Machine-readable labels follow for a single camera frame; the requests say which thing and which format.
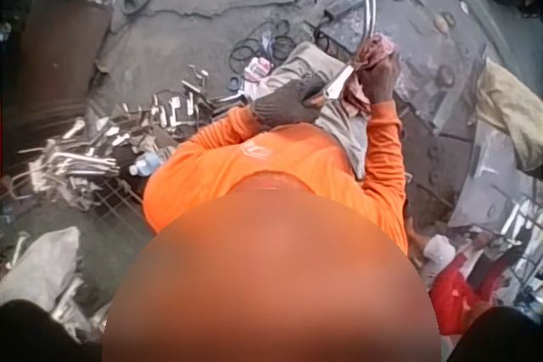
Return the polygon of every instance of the curved metal tube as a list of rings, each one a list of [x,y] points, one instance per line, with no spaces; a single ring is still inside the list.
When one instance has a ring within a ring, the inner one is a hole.
[[[366,7],[364,11],[364,25],[362,36],[358,47],[356,48],[356,53],[353,54],[349,62],[345,65],[341,71],[328,82],[328,84],[322,89],[322,92],[316,95],[315,97],[309,99],[305,102],[309,106],[323,106],[328,101],[339,99],[341,92],[345,87],[345,83],[355,71],[354,63],[356,57],[358,56],[361,48],[364,45],[364,42],[367,38],[373,37],[375,34],[375,25],[377,23],[377,1],[376,0],[366,0]]]

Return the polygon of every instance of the rag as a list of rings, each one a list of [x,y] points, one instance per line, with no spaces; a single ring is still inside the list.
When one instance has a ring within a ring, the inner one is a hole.
[[[355,61],[355,72],[370,70],[395,51],[395,45],[384,34],[376,34],[362,48]],[[341,101],[350,118],[370,113],[370,101],[364,94],[358,75],[350,77],[343,92]]]

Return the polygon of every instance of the water bottle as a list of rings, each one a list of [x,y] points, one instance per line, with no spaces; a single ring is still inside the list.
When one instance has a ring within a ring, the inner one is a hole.
[[[172,154],[176,148],[167,146],[156,152],[147,152],[136,159],[128,170],[132,175],[148,177],[152,175]]]

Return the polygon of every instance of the hand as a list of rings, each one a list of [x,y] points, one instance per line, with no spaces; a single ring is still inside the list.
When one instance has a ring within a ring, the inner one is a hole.
[[[373,68],[360,70],[357,74],[371,104],[391,101],[400,75],[398,53],[392,53]]]
[[[300,80],[291,80],[274,93],[260,97],[252,104],[256,120],[273,128],[300,122],[314,122],[320,109],[307,107],[304,101],[319,93],[326,84],[316,75],[304,75]]]

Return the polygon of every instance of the metal bar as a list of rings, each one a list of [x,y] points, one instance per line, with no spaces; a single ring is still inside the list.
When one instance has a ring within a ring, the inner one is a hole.
[[[116,190],[114,190],[114,193],[115,195],[117,195],[117,197],[119,197],[121,199],[121,201],[123,201],[124,203],[128,203],[128,201],[126,200],[126,198],[122,197]],[[142,217],[141,216],[141,213],[138,213],[136,210],[133,209],[133,207],[131,205],[127,205],[128,208],[130,208],[130,210],[136,214],[137,216],[139,217]]]
[[[361,39],[356,47],[356,52],[351,56],[349,62],[344,66],[344,68],[341,69],[339,73],[334,76],[334,78],[332,78],[332,80],[330,80],[330,82],[328,82],[328,84],[322,89],[322,92],[305,101],[306,105],[321,107],[328,101],[337,100],[341,96],[341,92],[345,88],[345,83],[353,72],[355,72],[354,64],[362,48],[364,47],[366,39],[373,37],[375,34],[375,25],[377,22],[377,0],[367,0],[366,9]]]

